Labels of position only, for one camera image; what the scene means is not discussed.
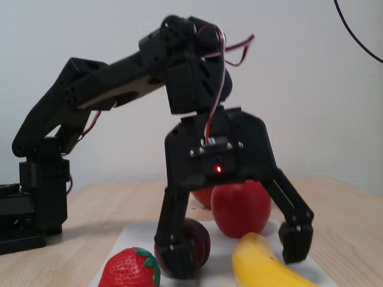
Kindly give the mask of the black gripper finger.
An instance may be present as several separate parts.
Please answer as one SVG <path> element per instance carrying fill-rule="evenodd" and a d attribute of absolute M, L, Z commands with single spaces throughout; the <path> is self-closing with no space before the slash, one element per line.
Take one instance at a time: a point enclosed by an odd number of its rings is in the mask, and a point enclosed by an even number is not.
<path fill-rule="evenodd" d="M 282 170 L 275 169 L 270 178 L 263 181 L 263 186 L 284 215 L 285 221 L 278 232 L 284 262 L 293 264 L 304 261 L 311 248 L 314 233 L 313 211 Z"/>

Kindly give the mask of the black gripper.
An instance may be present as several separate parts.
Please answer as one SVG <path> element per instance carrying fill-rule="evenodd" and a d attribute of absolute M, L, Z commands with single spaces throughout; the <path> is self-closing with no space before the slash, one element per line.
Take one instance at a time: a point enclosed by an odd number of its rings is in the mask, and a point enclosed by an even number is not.
<path fill-rule="evenodd" d="M 186 217 L 189 193 L 247 179 L 273 180 L 276 162 L 264 122 L 241 108 L 218 108 L 204 145 L 206 114 L 183 117 L 165 138 L 168 187 L 154 237 L 161 270 L 174 279 L 193 279 L 207 262 L 207 229 Z"/>

